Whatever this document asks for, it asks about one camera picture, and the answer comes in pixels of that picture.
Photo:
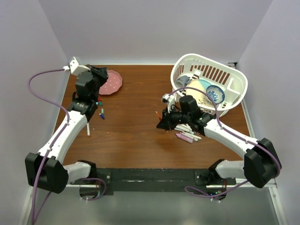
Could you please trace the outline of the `mint cap acrylic marker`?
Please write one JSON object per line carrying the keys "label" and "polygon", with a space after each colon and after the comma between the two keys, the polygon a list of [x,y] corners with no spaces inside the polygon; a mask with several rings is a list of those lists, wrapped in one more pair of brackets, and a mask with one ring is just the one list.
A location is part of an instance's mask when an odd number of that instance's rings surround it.
{"label": "mint cap acrylic marker", "polygon": [[180,131],[180,132],[186,132],[184,129],[181,129],[181,128],[175,128],[174,130]]}

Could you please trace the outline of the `purple pink highlighter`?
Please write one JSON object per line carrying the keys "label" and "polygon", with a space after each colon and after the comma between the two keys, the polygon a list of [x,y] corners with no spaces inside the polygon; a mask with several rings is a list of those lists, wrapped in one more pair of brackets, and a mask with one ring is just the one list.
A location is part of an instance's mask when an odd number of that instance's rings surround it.
{"label": "purple pink highlighter", "polygon": [[193,138],[187,137],[187,136],[185,136],[185,135],[182,134],[182,133],[176,133],[175,135],[176,135],[179,139],[184,140],[184,141],[186,141],[186,142],[188,142],[188,143],[192,143],[192,142],[194,141]]}

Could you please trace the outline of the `peach cap acrylic marker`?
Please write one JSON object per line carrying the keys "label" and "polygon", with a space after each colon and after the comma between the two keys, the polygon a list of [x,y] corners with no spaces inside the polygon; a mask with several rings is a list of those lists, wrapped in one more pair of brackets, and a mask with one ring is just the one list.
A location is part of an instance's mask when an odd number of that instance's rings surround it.
{"label": "peach cap acrylic marker", "polygon": [[193,133],[190,133],[190,132],[181,132],[181,133],[186,134],[186,135],[189,135],[189,136],[194,135]]}

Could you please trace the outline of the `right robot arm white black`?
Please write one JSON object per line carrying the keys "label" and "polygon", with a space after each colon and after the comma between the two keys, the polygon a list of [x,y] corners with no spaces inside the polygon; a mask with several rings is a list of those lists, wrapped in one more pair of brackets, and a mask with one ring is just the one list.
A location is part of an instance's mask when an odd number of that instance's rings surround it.
{"label": "right robot arm white black", "polygon": [[220,159],[211,165],[208,179],[212,183],[238,178],[263,188],[279,175],[282,166],[269,139],[257,140],[228,127],[216,116],[202,112],[191,95],[180,98],[180,107],[174,104],[175,98],[170,94],[163,95],[162,102],[167,106],[157,128],[174,130],[178,125],[189,125],[193,132],[218,141],[241,157],[240,161]]}

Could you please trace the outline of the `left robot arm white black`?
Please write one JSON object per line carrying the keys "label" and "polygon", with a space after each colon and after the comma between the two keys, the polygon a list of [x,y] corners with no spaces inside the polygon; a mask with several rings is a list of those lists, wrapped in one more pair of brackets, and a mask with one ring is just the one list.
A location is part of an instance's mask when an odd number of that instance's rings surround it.
{"label": "left robot arm white black", "polygon": [[93,162],[80,160],[64,166],[63,161],[79,132],[98,109],[98,93],[108,80],[108,72],[105,67],[87,65],[75,75],[76,91],[69,108],[59,106],[66,114],[61,125],[37,153],[29,153],[25,158],[28,183],[34,189],[59,194],[71,182],[82,179],[92,184],[98,177]]}

